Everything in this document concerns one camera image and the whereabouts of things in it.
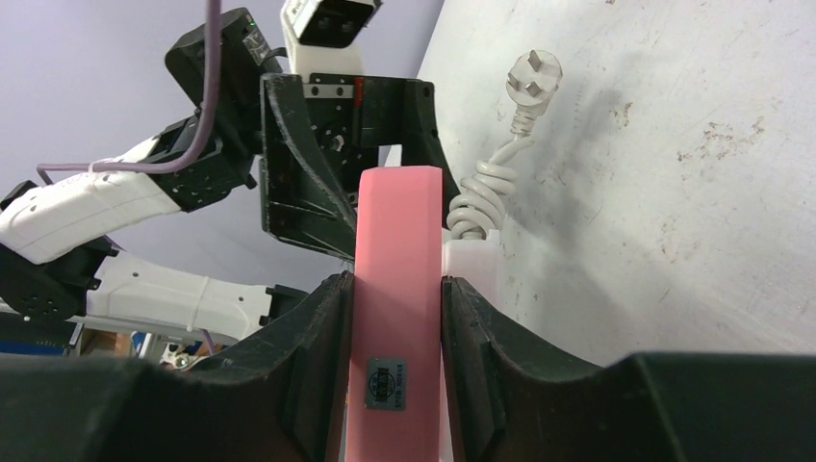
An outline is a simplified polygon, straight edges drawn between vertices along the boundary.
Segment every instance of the black mount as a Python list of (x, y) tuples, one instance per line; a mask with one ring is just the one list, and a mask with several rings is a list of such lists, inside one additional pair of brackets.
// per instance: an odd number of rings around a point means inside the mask
[[(28, 190), (31, 181), (17, 185), (0, 201), (0, 212)], [(118, 252), (107, 238), (94, 239), (60, 258), (34, 265), (0, 244), (0, 298), (32, 320), (64, 321), (86, 314), (86, 293), (99, 288), (93, 276), (109, 256)]]
[(281, 242), (354, 259), (360, 176), (380, 146), (402, 145), (402, 164), (443, 170), (449, 203), (458, 193), (445, 159), (433, 85), (412, 79), (270, 73), (262, 77), (264, 230)]

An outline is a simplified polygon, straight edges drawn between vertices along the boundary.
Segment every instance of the black bracket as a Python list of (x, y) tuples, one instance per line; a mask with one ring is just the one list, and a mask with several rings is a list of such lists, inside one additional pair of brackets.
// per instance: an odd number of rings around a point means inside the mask
[(304, 83), (276, 73), (261, 81), (262, 224), (279, 241), (353, 260), (360, 176), (377, 167), (381, 146), (402, 144), (406, 166), (441, 168), (445, 204), (459, 193), (439, 142), (432, 84), (331, 74)]
[[(0, 453), (4, 460), (336, 462), (352, 283), (349, 273), (331, 276), (290, 313), (184, 374), (119, 358), (0, 360)], [(194, 441), (167, 443), (191, 425)]]
[(442, 342), (457, 461), (816, 456), (813, 356), (637, 353), (602, 369), (452, 278)]
[[(0, 201), (0, 212), (31, 188), (27, 181)], [(99, 288), (93, 276), (109, 256), (115, 256), (106, 237), (75, 247), (62, 257), (35, 265), (0, 244), (0, 298), (32, 320), (64, 321), (86, 314), (86, 293)]]

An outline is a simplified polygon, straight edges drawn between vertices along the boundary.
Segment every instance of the label sticker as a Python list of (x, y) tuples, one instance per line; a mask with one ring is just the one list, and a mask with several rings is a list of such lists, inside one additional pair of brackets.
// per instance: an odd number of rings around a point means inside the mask
[(383, 411), (405, 410), (405, 360), (371, 358), (366, 382), (366, 407)]
[(261, 35), (261, 30), (258, 28), (255, 28), (254, 31), (243, 38), (243, 46), (249, 50), (249, 54), (257, 65), (261, 65), (272, 52), (267, 40)]

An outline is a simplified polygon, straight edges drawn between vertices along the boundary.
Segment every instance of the power cord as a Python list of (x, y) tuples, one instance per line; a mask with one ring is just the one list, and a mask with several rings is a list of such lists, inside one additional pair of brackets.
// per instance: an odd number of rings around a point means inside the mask
[(507, 74), (507, 93), (516, 102), (510, 132), (515, 138), (488, 161), (476, 163), (476, 173), (464, 178), (464, 192), (450, 201), (447, 227), (452, 239), (484, 240), (491, 229), (500, 230), (505, 208), (502, 196), (516, 192), (519, 174), (504, 164), (531, 146), (536, 118), (547, 110), (563, 76), (561, 64), (547, 51), (532, 50), (521, 55)]

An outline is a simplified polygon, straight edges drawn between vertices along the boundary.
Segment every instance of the pink foam block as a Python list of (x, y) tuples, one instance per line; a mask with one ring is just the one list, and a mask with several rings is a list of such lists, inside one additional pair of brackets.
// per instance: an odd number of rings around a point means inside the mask
[(439, 460), (442, 171), (360, 180), (345, 460)]

